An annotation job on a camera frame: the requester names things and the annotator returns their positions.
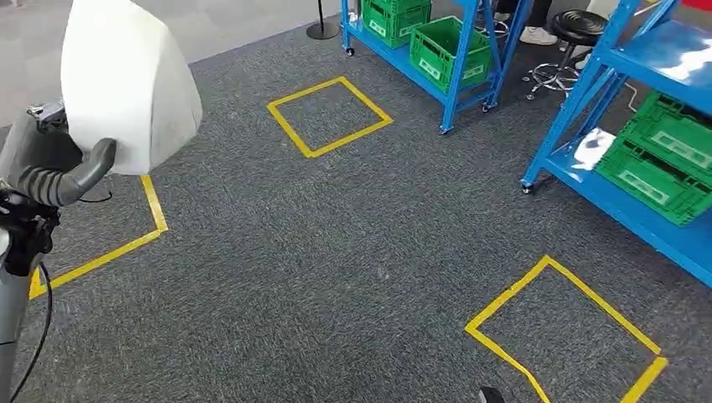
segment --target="pole base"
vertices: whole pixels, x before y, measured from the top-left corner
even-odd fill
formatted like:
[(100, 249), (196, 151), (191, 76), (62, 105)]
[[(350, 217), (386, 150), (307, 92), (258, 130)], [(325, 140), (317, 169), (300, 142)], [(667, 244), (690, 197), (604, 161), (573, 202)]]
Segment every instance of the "pole base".
[(306, 29), (306, 36), (316, 40), (331, 39), (338, 35), (340, 28), (334, 23), (324, 23), (324, 29), (320, 23), (314, 23)]

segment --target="light gray floor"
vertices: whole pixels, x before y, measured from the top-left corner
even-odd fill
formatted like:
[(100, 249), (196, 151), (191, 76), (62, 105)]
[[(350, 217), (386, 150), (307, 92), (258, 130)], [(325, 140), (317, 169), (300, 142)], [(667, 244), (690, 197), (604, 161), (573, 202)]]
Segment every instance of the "light gray floor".
[[(317, 19), (316, 0), (135, 0), (164, 21), (188, 61), (204, 59)], [(0, 8), (0, 127), (34, 102), (58, 97), (71, 0)], [(323, 0), (324, 13), (341, 9)]]

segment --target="black pole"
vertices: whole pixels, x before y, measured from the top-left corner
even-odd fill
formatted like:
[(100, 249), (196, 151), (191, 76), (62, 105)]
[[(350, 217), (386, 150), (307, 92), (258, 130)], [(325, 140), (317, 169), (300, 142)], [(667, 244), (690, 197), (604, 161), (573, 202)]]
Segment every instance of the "black pole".
[(317, 0), (319, 4), (319, 24), (322, 26), (322, 33), (324, 32), (324, 11), (322, 10), (322, 0)]
[(324, 22), (324, 12), (322, 10), (322, 0), (317, 0), (319, 4), (319, 22), (314, 23), (306, 29), (309, 38), (317, 40), (331, 39), (338, 35), (339, 27), (334, 23)]

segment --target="yellow tape square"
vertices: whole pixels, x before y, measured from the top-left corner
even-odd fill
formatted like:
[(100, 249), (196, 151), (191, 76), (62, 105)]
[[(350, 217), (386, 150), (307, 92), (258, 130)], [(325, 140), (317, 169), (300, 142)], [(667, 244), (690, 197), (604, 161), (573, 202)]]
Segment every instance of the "yellow tape square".
[[(50, 285), (53, 289), (64, 285), (70, 281), (76, 280), (79, 277), (82, 277), (83, 275), (89, 273), (90, 271), (97, 269), (99, 266), (109, 263), (112, 260), (123, 256), (136, 248), (144, 246), (145, 244), (157, 239), (165, 231), (168, 231), (168, 224), (165, 222), (163, 208), (161, 208), (158, 196), (156, 196), (154, 183), (151, 180), (151, 177), (148, 175), (141, 176), (141, 185), (143, 185), (144, 187), (146, 201), (149, 203), (149, 209), (151, 211), (151, 215), (154, 218), (156, 229), (140, 238), (136, 238), (133, 241), (126, 243), (125, 245), (117, 249), (114, 249), (113, 251), (107, 254), (104, 254), (94, 260), (90, 260), (89, 262), (86, 262), (85, 264), (77, 268), (74, 268), (56, 276), (50, 282)], [(35, 268), (29, 285), (29, 299), (33, 300), (34, 298), (43, 295), (45, 292), (47, 292), (47, 285), (42, 284), (40, 282), (39, 270)]]
[(638, 341), (643, 343), (646, 347), (652, 351), (656, 357), (653, 359), (652, 363), (645, 370), (643, 375), (636, 381), (636, 383), (628, 390), (620, 403), (633, 403), (638, 401), (647, 388), (652, 384), (655, 378), (662, 372), (665, 366), (668, 364), (668, 360), (662, 357), (660, 354), (662, 350), (657, 346), (648, 336), (643, 334), (637, 327), (632, 323), (628, 322), (618, 311), (616, 311), (613, 306), (608, 302), (604, 301), (595, 291), (591, 290), (579, 277), (576, 277), (571, 271), (567, 270), (556, 260), (550, 258), (548, 255), (544, 255), (539, 263), (535, 265), (531, 270), (529, 270), (524, 277), (512, 285), (508, 290), (505, 290), (500, 294), (494, 301), (492, 301), (487, 307), (480, 313), (477, 314), (465, 327), (465, 331), (469, 333), (473, 338), (482, 343), (486, 348), (492, 350), (493, 353), (500, 356), (511, 366), (516, 368), (518, 371), (523, 373), (529, 380), (529, 383), (534, 388), (534, 390), (539, 395), (539, 398), (544, 403), (551, 403), (544, 389), (539, 384), (534, 375), (524, 367), (524, 365), (519, 364), (516, 359), (510, 356), (502, 347), (495, 343), (492, 339), (482, 333), (478, 327), (482, 325), (484, 321), (492, 317), (492, 315), (497, 312), (500, 307), (502, 307), (511, 297), (515, 296), (519, 291), (521, 291), (526, 285), (531, 283), (532, 280), (541, 274), (544, 269), (551, 267), (558, 273), (564, 275), (568, 280), (574, 283), (588, 298), (592, 299), (600, 308), (608, 313), (611, 317), (615, 319), (623, 328), (635, 336)]
[[(283, 103), (287, 103), (289, 101), (294, 101), (297, 98), (304, 97), (305, 95), (309, 95), (313, 92), (317, 92), (323, 88), (326, 88), (328, 86), (332, 86), (334, 84), (341, 83), (345, 87), (348, 88), (351, 93), (353, 93), (358, 99), (361, 100), (367, 107), (369, 107), (374, 113), (376, 113), (380, 117), (380, 122), (374, 123), (367, 128), (362, 128), (356, 133), (352, 133), (346, 137), (343, 137), (339, 140), (336, 140), (330, 144), (327, 144), (320, 149), (310, 149), (306, 143), (304, 143), (304, 140), (299, 137), (299, 134), (296, 133), (294, 128), (291, 127), (291, 125), (286, 121), (285, 117), (280, 113), (279, 109), (277, 107)], [(373, 133), (374, 131), (378, 130), (379, 128), (383, 128), (384, 126), (388, 126), (389, 124), (393, 123), (393, 119), (388, 116), (386, 112), (383, 111), (378, 105), (373, 103), (370, 99), (368, 99), (361, 91), (359, 91), (358, 88), (353, 86), (351, 82), (349, 82), (346, 77), (344, 76), (339, 76), (334, 79), (331, 79), (329, 81), (323, 82), (321, 84), (317, 84), (313, 87), (307, 88), (306, 90), (299, 91), (297, 93), (288, 95), (286, 97), (280, 98), (276, 101), (272, 101), (267, 104), (267, 109), (272, 113), (272, 116), (275, 117), (275, 120), (277, 123), (280, 124), (282, 129), (287, 133), (287, 135), (290, 137), (291, 141), (294, 142), (296, 147), (301, 151), (302, 154), (304, 154), (305, 157), (307, 158), (316, 158), (320, 155), (324, 155), (325, 153), (328, 153), (329, 151), (333, 149), (337, 149), (341, 147), (342, 145), (351, 143), (355, 139), (362, 138), (366, 134)]]

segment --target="floor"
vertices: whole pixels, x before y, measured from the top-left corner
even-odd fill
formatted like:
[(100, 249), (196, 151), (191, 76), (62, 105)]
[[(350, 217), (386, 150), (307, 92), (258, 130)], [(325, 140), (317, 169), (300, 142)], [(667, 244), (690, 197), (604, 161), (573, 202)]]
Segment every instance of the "floor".
[[(168, 25), (189, 62), (205, 59), (318, 18), (313, 0), (135, 0)], [(72, 0), (0, 2), (0, 127), (17, 110), (61, 95), (60, 56)], [(323, 0), (325, 15), (341, 10)]]
[[(555, 49), (521, 46), (500, 106), (463, 113), (448, 137), (437, 102), (356, 49), (299, 28), (191, 65), (201, 132), (149, 186), (168, 231), (56, 288), (19, 402), (475, 402), (481, 385), (538, 401), (464, 329), (544, 255), (662, 349), (640, 401), (712, 401), (712, 290), (564, 185), (521, 194), (561, 98), (525, 101), (517, 77)], [(339, 76), (393, 123), (306, 159), (266, 105)], [(280, 112), (313, 149), (379, 121), (341, 84)], [(154, 231), (145, 187), (113, 176), (89, 195), (111, 201), (66, 208), (53, 277)], [(20, 368), (44, 303), (30, 304)], [(552, 268), (480, 330), (554, 402), (620, 401), (656, 357)]]

